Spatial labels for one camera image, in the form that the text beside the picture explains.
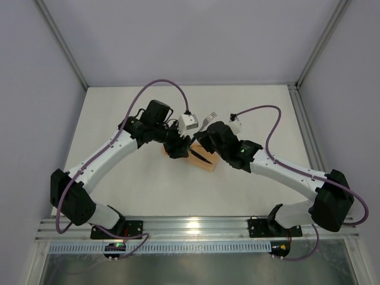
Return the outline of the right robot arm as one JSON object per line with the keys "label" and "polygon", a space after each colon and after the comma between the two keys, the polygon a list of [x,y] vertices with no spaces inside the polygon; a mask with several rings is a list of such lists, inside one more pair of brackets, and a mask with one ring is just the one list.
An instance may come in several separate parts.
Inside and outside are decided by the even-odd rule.
{"label": "right robot arm", "polygon": [[294,226],[317,224],[338,232],[354,202],[345,176],[338,170],[318,172],[271,159],[265,148],[250,140],[239,140],[230,126],[218,121],[195,134],[196,140],[209,153],[217,153],[231,167],[265,176],[295,190],[306,198],[295,204],[277,204],[267,216],[267,226],[274,235]]}

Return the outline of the fork with green handle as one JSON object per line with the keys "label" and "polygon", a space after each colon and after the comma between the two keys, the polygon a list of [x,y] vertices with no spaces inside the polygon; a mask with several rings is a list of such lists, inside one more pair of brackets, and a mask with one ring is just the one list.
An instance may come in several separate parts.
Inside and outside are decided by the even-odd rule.
{"label": "fork with green handle", "polygon": [[[212,112],[210,115],[208,115],[204,120],[203,120],[203,122],[202,122],[202,125],[201,125],[201,127],[199,128],[199,130],[196,132],[196,133],[198,133],[198,132],[202,132],[203,130],[205,130],[205,127],[213,120],[213,119],[215,119],[217,117],[217,114],[216,114],[216,112]],[[191,140],[190,140],[190,142],[189,142],[189,144],[188,144],[188,147],[190,147],[194,142],[195,142],[195,134],[192,136],[192,138],[191,138]]]}

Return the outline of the orange cloth napkin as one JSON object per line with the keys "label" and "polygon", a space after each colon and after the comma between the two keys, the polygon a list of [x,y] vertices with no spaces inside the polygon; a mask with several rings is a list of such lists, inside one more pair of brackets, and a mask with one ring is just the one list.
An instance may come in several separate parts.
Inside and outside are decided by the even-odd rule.
{"label": "orange cloth napkin", "polygon": [[183,160],[200,169],[212,172],[219,163],[219,157],[216,154],[210,154],[196,144],[163,144],[163,153],[172,160]]}

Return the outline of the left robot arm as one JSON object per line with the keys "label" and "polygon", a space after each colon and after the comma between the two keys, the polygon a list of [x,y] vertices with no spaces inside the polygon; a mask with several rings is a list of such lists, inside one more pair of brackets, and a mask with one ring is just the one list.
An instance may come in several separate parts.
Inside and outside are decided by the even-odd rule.
{"label": "left robot arm", "polygon": [[57,209],[56,215],[64,215],[76,226],[91,224],[108,238],[127,236],[125,217],[109,205],[94,202],[90,194],[121,160],[151,141],[163,144],[172,159],[188,156],[191,139],[185,132],[196,128],[198,120],[186,111],[168,125],[166,116],[172,111],[168,105],[152,100],[137,116],[124,119],[108,142],[90,158],[66,172],[55,170],[50,177],[50,203]]}

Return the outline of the knife with green handle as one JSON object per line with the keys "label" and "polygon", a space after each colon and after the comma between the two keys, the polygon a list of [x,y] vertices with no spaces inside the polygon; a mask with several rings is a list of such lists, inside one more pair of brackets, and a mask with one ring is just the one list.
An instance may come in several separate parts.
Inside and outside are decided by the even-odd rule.
{"label": "knife with green handle", "polygon": [[197,158],[198,160],[201,160],[204,163],[212,164],[212,154],[207,152],[201,145],[195,145],[190,148],[190,153]]}

